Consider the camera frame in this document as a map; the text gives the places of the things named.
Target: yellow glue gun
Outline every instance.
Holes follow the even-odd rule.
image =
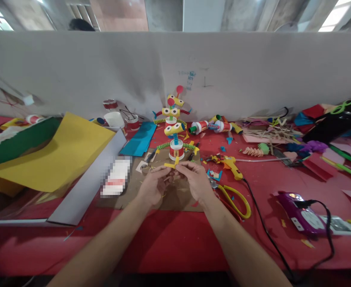
[[[242,180],[243,174],[239,171],[239,169],[235,165],[235,158],[228,157],[225,155],[212,155],[211,160],[216,163],[223,163],[225,169],[230,169],[232,174],[234,175],[235,180]]]

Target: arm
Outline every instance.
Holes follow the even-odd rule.
[[[187,178],[192,196],[203,207],[239,285],[291,286],[277,264],[215,197],[204,168],[184,161],[176,170]]]
[[[162,199],[166,186],[173,180],[170,177],[164,181],[170,171],[169,167],[162,166],[148,173],[137,197],[60,270],[48,286],[102,285],[120,261],[147,213]]]

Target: hand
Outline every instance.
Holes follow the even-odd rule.
[[[137,198],[147,203],[150,208],[156,205],[165,193],[166,187],[173,181],[174,172],[170,167],[159,166],[147,174],[143,181]]]
[[[203,201],[209,196],[214,196],[210,181],[202,166],[190,161],[182,161],[175,166],[175,169],[187,178],[191,195],[195,200]]]

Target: paper robot head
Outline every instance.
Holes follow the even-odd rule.
[[[179,118],[180,116],[180,110],[178,110],[177,108],[163,108],[162,109],[162,115],[164,116],[174,116],[176,118]]]
[[[184,104],[184,101],[182,101],[182,100],[178,99],[176,96],[170,94],[167,96],[167,104],[169,106],[177,105],[177,106],[182,107]]]
[[[184,131],[185,127],[182,123],[176,123],[173,126],[168,126],[165,128],[165,135],[170,136],[172,134],[177,134]]]

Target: yellow scissors handle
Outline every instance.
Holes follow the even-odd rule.
[[[251,216],[251,207],[248,204],[247,199],[236,189],[233,189],[231,187],[228,187],[227,185],[221,186],[218,185],[218,188],[223,192],[224,196],[228,199],[229,204],[234,208],[234,210],[240,215],[241,218],[243,219],[249,219]],[[240,199],[244,202],[244,205],[246,206],[246,214],[243,215],[243,213],[241,213],[239,211],[239,209],[235,206],[235,204],[233,203],[233,201],[231,200],[230,196],[227,193],[227,190],[234,192],[236,195],[238,195],[240,197]]]

